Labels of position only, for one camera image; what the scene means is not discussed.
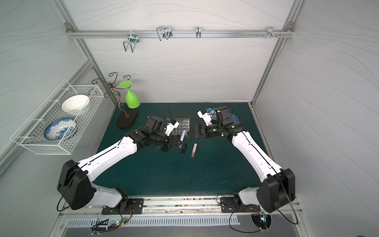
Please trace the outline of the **pink lip gloss tube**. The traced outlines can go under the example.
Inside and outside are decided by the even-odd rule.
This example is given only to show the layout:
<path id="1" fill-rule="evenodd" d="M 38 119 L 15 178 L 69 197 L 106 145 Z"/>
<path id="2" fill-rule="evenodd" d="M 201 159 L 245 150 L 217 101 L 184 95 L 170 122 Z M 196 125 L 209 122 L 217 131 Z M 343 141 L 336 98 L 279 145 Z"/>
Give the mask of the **pink lip gloss tube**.
<path id="1" fill-rule="evenodd" d="M 194 143 L 193 149 L 191 151 L 191 157 L 192 158 L 194 158 L 194 156 L 195 156 L 196 149 L 197 149 L 197 143 Z"/>

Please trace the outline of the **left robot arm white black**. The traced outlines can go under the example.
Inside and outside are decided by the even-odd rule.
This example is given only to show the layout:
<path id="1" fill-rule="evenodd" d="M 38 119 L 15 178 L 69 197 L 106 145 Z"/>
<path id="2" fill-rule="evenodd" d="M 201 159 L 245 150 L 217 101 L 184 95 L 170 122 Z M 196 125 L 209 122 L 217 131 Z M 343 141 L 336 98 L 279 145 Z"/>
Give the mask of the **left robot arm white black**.
<path id="1" fill-rule="evenodd" d="M 181 145 L 180 136 L 172 134 L 179 124 L 175 119 L 163 120 L 150 116 L 145 125 L 126 133 L 108 148 L 79 162 L 65 162 L 57 185 L 61 198 L 72 210 L 87 205 L 119 207 L 126 202 L 126 194 L 119 189 L 101 187 L 93 182 L 119 161 L 152 144 L 161 146 L 162 151 Z"/>

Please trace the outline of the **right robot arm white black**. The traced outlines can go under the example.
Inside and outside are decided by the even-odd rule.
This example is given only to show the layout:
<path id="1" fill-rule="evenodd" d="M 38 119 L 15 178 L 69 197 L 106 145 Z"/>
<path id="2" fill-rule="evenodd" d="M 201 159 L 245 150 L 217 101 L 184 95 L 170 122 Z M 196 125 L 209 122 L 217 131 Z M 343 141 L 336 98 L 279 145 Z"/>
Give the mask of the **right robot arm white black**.
<path id="1" fill-rule="evenodd" d="M 235 204 L 238 208 L 251 205 L 272 213 L 294 201 L 295 174 L 273 161 L 255 142 L 250 132 L 240 122 L 235 122 L 227 107 L 201 109 L 197 112 L 204 124 L 197 124 L 188 135 L 200 138 L 223 137 L 236 147 L 254 168 L 261 185 L 237 191 Z"/>

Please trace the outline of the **clear acrylic lipstick organizer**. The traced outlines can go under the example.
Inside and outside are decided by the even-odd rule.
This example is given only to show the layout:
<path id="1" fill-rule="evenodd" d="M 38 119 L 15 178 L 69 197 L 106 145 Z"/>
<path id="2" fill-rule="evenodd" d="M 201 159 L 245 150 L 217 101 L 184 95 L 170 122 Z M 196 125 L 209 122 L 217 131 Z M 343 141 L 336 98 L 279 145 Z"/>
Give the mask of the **clear acrylic lipstick organizer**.
<path id="1" fill-rule="evenodd" d="M 190 118 L 174 118 L 179 126 L 171 132 L 172 135 L 182 135 L 183 131 L 187 132 L 190 130 Z"/>

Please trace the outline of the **black lipstick tube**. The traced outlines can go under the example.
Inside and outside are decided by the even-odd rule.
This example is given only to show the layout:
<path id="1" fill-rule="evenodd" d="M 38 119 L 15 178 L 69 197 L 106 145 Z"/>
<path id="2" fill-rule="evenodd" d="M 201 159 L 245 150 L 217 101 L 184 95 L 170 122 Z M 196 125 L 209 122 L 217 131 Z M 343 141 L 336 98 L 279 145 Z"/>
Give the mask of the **black lipstick tube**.
<path id="1" fill-rule="evenodd" d="M 187 150 L 187 147 L 188 147 L 187 143 L 185 143 L 185 144 L 182 145 L 182 148 L 181 148 L 181 155 L 184 155 L 184 154 L 185 154 L 185 152 L 186 152 L 186 150 Z"/>

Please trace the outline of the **light blue bowl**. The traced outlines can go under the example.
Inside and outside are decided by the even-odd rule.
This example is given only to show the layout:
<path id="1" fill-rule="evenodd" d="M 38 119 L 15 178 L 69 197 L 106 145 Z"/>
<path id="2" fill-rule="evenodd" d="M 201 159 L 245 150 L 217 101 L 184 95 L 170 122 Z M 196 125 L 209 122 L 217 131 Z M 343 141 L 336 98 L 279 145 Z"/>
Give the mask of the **light blue bowl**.
<path id="1" fill-rule="evenodd" d="M 231 118 L 233 119 L 234 123 L 238 123 L 239 122 L 239 118 L 235 114 L 231 114 Z"/>

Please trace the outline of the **copper scroll glass stand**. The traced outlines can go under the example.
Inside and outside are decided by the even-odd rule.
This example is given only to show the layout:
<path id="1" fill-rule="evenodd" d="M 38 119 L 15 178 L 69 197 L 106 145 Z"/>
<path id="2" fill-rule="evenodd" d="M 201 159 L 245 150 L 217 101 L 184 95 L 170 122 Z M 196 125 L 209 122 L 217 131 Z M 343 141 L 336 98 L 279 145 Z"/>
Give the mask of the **copper scroll glass stand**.
<path id="1" fill-rule="evenodd" d="M 103 79 L 97 78 L 97 79 L 93 79 L 91 83 L 93 85 L 98 84 L 98 82 L 104 82 L 106 84 L 106 86 L 111 90 L 111 92 L 114 95 L 114 98 L 117 102 L 118 109 L 121 110 L 121 114 L 116 121 L 116 126 L 121 129 L 129 128 L 133 124 L 138 114 L 138 108 L 136 109 L 128 108 L 127 103 L 125 101 L 127 90 L 122 89 L 119 86 L 120 83 L 119 84 L 116 83 L 118 73 L 117 72 L 109 73 L 109 77 L 111 78 L 114 77 L 114 81 L 106 82 Z M 131 76 L 130 75 L 123 76 L 123 81 L 131 81 Z"/>

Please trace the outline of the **green plastic wine glass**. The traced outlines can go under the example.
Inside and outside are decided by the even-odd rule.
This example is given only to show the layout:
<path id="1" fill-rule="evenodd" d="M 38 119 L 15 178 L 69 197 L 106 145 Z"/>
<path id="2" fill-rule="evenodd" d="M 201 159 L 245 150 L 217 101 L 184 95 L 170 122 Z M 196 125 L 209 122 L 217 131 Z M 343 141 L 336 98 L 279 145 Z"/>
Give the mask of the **green plastic wine glass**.
<path id="1" fill-rule="evenodd" d="M 139 100 L 138 96 L 130 90 L 132 85 L 133 85 L 132 81 L 123 81 L 119 84 L 119 86 L 122 89 L 127 90 L 127 93 L 125 96 L 125 101 L 127 103 L 128 108 L 136 109 L 140 106 L 140 100 Z"/>

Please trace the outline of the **white bowl in basket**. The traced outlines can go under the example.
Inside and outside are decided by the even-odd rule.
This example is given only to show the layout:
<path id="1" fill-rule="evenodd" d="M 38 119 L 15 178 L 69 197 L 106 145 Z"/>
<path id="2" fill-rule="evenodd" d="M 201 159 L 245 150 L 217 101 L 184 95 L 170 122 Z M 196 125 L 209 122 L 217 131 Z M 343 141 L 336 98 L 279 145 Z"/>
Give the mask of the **white bowl in basket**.
<path id="1" fill-rule="evenodd" d="M 75 95 L 65 100 L 61 106 L 61 109 L 69 115 L 76 116 L 82 112 L 88 104 L 88 96 Z"/>

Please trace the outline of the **blue patterned bowl in basket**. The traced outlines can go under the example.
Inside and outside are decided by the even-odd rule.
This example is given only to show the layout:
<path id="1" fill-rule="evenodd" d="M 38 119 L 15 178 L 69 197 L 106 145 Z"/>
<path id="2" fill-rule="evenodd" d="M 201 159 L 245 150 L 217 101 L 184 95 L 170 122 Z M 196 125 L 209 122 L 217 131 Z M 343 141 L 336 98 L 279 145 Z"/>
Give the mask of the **blue patterned bowl in basket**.
<path id="1" fill-rule="evenodd" d="M 44 131 L 44 137 L 50 141 L 69 138 L 77 131 L 77 122 L 74 118 L 62 118 L 51 123 Z"/>

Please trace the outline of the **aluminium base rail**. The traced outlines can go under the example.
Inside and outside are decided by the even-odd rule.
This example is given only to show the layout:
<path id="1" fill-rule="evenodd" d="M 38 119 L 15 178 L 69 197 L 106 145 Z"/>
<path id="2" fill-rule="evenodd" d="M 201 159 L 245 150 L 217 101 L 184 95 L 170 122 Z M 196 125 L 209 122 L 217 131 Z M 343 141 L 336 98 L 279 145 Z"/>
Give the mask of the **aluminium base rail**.
<path id="1" fill-rule="evenodd" d="M 133 215 L 208 215 L 223 214 L 223 211 L 231 211 L 233 208 L 233 196 L 230 197 L 231 207 L 221 204 L 223 195 L 219 196 L 131 196 L 129 205 L 132 206 Z M 287 204 L 279 209 L 283 214 L 303 214 L 299 202 L 295 199 L 291 204 Z M 117 215 L 108 207 L 89 204 L 77 210 L 67 208 L 60 215 Z"/>

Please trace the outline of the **small metal clip on rail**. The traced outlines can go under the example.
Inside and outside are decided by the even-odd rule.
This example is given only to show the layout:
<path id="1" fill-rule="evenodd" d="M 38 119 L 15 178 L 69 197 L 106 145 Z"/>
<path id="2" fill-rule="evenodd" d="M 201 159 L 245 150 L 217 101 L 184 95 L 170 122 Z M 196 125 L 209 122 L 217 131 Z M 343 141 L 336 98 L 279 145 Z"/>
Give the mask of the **small metal clip on rail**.
<path id="1" fill-rule="evenodd" d="M 196 38 L 197 39 L 200 39 L 201 38 L 201 27 L 197 26 L 195 28 L 195 35 L 196 35 Z"/>

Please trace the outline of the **metal double hook on rail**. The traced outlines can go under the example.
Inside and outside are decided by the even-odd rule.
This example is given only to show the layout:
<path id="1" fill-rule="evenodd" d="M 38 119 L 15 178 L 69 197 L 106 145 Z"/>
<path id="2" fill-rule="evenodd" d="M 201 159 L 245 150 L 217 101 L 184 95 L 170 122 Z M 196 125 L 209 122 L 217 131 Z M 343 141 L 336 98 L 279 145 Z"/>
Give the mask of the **metal double hook on rail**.
<path id="1" fill-rule="evenodd" d="M 172 37 L 171 28 L 168 26 L 159 26 L 157 27 L 156 32 L 160 41 Z"/>

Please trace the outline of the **metal hook right on rail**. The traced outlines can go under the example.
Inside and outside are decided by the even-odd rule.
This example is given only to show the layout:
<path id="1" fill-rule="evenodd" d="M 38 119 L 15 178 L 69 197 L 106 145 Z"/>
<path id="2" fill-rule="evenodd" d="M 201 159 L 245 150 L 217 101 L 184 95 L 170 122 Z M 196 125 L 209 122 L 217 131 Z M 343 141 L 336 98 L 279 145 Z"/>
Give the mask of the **metal hook right on rail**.
<path id="1" fill-rule="evenodd" d="M 267 29 L 267 31 L 264 33 L 264 34 L 257 34 L 257 36 L 259 38 L 261 37 L 265 37 L 267 39 L 270 39 L 270 38 L 281 38 L 283 35 L 282 34 L 279 34 L 279 33 L 276 33 L 274 31 L 274 28 L 273 27 L 269 27 Z"/>

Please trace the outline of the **aluminium top rail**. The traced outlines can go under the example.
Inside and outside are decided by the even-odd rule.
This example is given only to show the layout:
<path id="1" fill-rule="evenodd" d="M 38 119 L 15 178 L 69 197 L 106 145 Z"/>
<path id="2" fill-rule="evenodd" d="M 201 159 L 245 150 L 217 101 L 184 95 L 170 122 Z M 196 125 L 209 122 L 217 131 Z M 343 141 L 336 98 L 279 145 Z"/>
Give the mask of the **aluminium top rail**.
<path id="1" fill-rule="evenodd" d="M 204 30 L 201 29 L 201 39 L 243 39 L 259 38 L 257 34 L 264 34 L 267 29 L 263 30 Z M 285 30 L 274 30 L 282 34 L 281 38 L 291 38 L 295 32 Z M 123 30 L 93 30 L 93 31 L 73 31 L 67 35 L 72 39 L 126 39 L 130 31 Z M 137 34 L 139 39 L 158 39 L 156 30 L 132 30 Z M 196 39 L 195 29 L 191 30 L 172 30 L 170 39 Z"/>

